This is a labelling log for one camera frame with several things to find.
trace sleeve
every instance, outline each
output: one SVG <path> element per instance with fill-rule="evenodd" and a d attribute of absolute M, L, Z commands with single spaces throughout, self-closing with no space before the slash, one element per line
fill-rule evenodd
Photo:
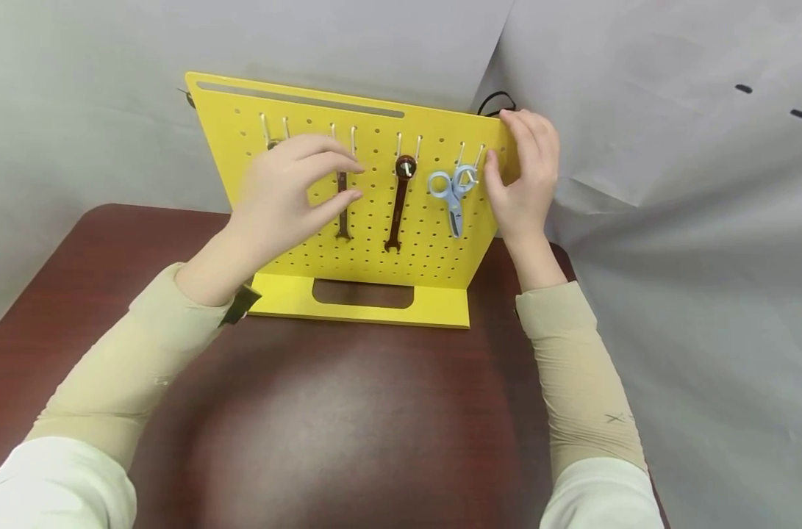
<path fill-rule="evenodd" d="M 23 442 L 0 468 L 0 528 L 131 529 L 135 513 L 121 465 L 76 439 Z"/>
<path fill-rule="evenodd" d="M 619 458 L 586 458 L 562 472 L 540 529 L 662 529 L 647 474 Z"/>
<path fill-rule="evenodd" d="M 198 305 L 163 270 L 68 374 L 27 440 L 65 436 L 128 469 L 141 431 L 168 385 L 218 335 L 232 301 Z"/>
<path fill-rule="evenodd" d="M 621 458 L 646 474 L 621 379 L 579 285 L 530 290 L 516 305 L 539 367 L 554 479 L 569 464 L 592 457 Z"/>

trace finger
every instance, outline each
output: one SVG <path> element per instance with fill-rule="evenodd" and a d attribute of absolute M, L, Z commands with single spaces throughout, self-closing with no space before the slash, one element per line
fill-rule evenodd
<path fill-rule="evenodd" d="M 501 178 L 500 168 L 498 168 L 498 156 L 492 149 L 486 152 L 483 178 L 486 181 L 486 192 L 489 194 L 489 200 L 493 201 L 493 203 L 499 203 L 506 188 Z"/>
<path fill-rule="evenodd" d="M 362 198 L 361 190 L 346 190 L 338 193 L 312 208 L 307 221 L 313 229 L 318 231 L 333 221 L 339 214 L 345 211 L 347 206 Z"/>
<path fill-rule="evenodd" d="M 361 173 L 362 166 L 338 152 L 321 152 L 296 162 L 294 171 L 307 185 L 312 185 L 330 173 Z"/>
<path fill-rule="evenodd" d="M 518 119 L 516 112 L 508 110 L 501 110 L 501 120 L 515 138 L 518 147 L 518 161 L 521 162 L 522 169 L 529 170 L 536 167 L 540 162 L 539 146 L 536 145 L 536 140 L 528 126 Z"/>
<path fill-rule="evenodd" d="M 336 154 L 346 156 L 351 160 L 357 159 L 339 141 L 322 134 L 299 134 L 293 136 L 274 147 L 273 152 L 277 156 L 285 156 L 291 160 L 303 160 L 314 154 L 319 154 L 319 152 L 336 152 Z"/>
<path fill-rule="evenodd" d="M 554 124 L 547 118 L 527 109 L 518 112 L 516 115 L 533 133 L 533 138 L 539 147 L 543 161 L 559 156 L 559 135 L 556 133 Z"/>

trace yellow pegboard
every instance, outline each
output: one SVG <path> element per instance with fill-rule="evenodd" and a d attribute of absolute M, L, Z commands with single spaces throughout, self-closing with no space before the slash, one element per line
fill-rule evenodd
<path fill-rule="evenodd" d="M 496 231 L 482 179 L 484 152 L 479 158 L 480 182 L 462 200 L 460 239 L 451 236 L 446 202 L 430 196 L 427 179 L 438 170 L 453 173 L 458 162 L 473 164 L 481 148 L 495 149 L 501 172 L 510 174 L 517 167 L 515 145 L 499 119 L 205 73 L 189 72 L 185 78 L 230 203 L 239 197 L 251 157 L 266 149 L 263 120 L 272 140 L 283 140 L 286 133 L 330 135 L 334 129 L 346 146 L 356 127 L 356 155 L 366 172 L 347 176 L 348 188 L 364 194 L 348 208 L 352 239 L 336 239 L 335 222 L 268 264 L 254 279 L 262 299 L 251 312 L 468 327 L 466 289 Z M 418 150 L 418 170 L 407 191 L 401 250 L 386 252 L 398 135 L 400 154 L 414 156 Z M 312 185 L 310 200 L 324 201 L 336 190 L 336 175 L 330 174 Z M 416 290 L 405 309 L 329 305 L 312 298 L 313 278 L 410 285 Z"/>

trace brown wrench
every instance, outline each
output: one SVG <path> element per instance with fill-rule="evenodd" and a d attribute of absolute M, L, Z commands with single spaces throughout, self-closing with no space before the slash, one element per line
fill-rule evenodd
<path fill-rule="evenodd" d="M 347 190 L 347 173 L 336 173 L 336 183 L 339 193 Z M 336 239 L 340 237 L 351 240 L 351 235 L 347 233 L 347 208 L 339 213 L 339 233 L 336 234 Z"/>
<path fill-rule="evenodd" d="M 401 218 L 403 217 L 403 206 L 407 199 L 407 184 L 409 184 L 415 169 L 418 164 L 410 155 L 399 156 L 395 161 L 395 174 L 398 177 L 398 190 L 395 194 L 395 212 L 392 214 L 392 227 L 389 230 L 389 240 L 383 246 L 383 249 L 389 251 L 394 248 L 401 251 L 401 241 L 398 240 L 398 234 L 401 233 Z"/>

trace hand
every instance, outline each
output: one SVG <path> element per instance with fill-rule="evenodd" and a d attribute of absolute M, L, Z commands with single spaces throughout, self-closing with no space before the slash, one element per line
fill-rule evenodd
<path fill-rule="evenodd" d="M 518 145 L 521 176 L 505 186 L 494 151 L 486 154 L 484 177 L 492 211 L 507 246 L 544 237 L 545 219 L 559 171 L 559 135 L 550 121 L 533 112 L 501 110 Z"/>
<path fill-rule="evenodd" d="M 343 144 L 318 134 L 285 140 L 251 162 L 226 229 L 243 241 L 256 269 L 318 233 L 360 199 L 362 191 L 346 190 L 309 205 L 307 188 L 335 171 L 361 173 L 362 166 Z"/>
<path fill-rule="evenodd" d="M 223 305 L 257 270 L 362 197 L 360 190 L 346 190 L 310 206 L 309 186 L 333 172 L 361 173 L 362 166 L 329 136 L 295 136 L 257 156 L 227 227 L 180 268 L 178 288 L 201 305 Z"/>
<path fill-rule="evenodd" d="M 545 219 L 559 171 L 559 135 L 550 121 L 527 110 L 501 110 L 501 119 L 518 144 L 521 176 L 516 182 L 504 185 L 498 158 L 494 151 L 489 151 L 484 177 L 518 282 L 523 292 L 567 283 L 545 238 Z"/>

